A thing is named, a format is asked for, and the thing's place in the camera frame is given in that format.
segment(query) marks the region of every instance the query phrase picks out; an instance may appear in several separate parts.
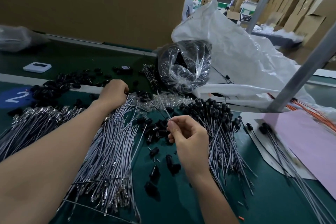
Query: blue circle sticker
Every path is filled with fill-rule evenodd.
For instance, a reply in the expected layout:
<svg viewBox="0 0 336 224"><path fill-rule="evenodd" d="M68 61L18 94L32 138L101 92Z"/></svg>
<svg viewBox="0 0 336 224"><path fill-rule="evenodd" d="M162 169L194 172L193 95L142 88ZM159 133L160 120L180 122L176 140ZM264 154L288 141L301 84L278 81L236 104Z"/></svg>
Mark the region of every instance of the blue circle sticker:
<svg viewBox="0 0 336 224"><path fill-rule="evenodd" d="M34 100L30 88L31 86L26 86L1 92L0 108L18 108L30 105Z"/></svg>

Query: pink sheet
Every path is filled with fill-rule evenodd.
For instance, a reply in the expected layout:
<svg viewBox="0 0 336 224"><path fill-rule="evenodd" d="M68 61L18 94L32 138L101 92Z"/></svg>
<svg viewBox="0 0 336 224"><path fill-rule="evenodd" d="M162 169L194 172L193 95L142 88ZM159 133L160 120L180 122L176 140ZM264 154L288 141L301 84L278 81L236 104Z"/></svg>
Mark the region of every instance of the pink sheet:
<svg viewBox="0 0 336 224"><path fill-rule="evenodd" d="M336 199L336 136L303 110L265 113L263 119Z"/></svg>

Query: person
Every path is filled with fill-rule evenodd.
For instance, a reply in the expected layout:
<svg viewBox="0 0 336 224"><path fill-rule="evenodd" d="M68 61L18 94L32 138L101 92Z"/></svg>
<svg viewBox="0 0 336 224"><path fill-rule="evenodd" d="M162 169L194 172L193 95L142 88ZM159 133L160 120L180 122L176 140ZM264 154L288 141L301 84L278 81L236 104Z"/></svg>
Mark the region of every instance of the person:
<svg viewBox="0 0 336 224"><path fill-rule="evenodd" d="M106 116L126 101L112 80L81 114L0 163L0 223L47 224L73 182ZM168 122L169 140L196 191L206 224L238 223L209 171L208 134L190 116Z"/></svg>
<svg viewBox="0 0 336 224"><path fill-rule="evenodd" d="M194 0L192 4L193 4L193 8L197 8L200 5L200 2L199 0Z"/></svg>
<svg viewBox="0 0 336 224"><path fill-rule="evenodd" d="M193 0L184 0L182 11L182 22L184 22L193 12Z"/></svg>

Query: hand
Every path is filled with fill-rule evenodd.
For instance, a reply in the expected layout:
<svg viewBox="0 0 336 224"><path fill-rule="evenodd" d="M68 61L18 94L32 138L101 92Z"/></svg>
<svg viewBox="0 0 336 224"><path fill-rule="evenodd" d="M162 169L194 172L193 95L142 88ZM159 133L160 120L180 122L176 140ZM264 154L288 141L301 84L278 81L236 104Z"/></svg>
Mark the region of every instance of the hand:
<svg viewBox="0 0 336 224"><path fill-rule="evenodd" d="M189 181L210 175L206 129L189 115L175 116L168 121L170 143L176 143L178 158Z"/></svg>
<svg viewBox="0 0 336 224"><path fill-rule="evenodd" d="M98 100L94 102L97 101L95 104L99 104L110 113L126 102L127 96L125 93L128 91L128 86L124 81L111 80L101 91Z"/></svg>

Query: white digital timer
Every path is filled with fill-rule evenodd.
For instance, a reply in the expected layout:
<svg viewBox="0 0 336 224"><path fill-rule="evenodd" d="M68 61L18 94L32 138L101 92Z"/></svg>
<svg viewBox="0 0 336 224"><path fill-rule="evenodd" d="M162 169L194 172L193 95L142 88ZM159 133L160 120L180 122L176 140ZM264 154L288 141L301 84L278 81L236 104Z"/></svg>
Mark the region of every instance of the white digital timer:
<svg viewBox="0 0 336 224"><path fill-rule="evenodd" d="M43 73L47 71L48 69L51 69L50 64L45 64L45 63L40 63L40 62L33 62L23 67L24 71L34 72L34 73Z"/></svg>

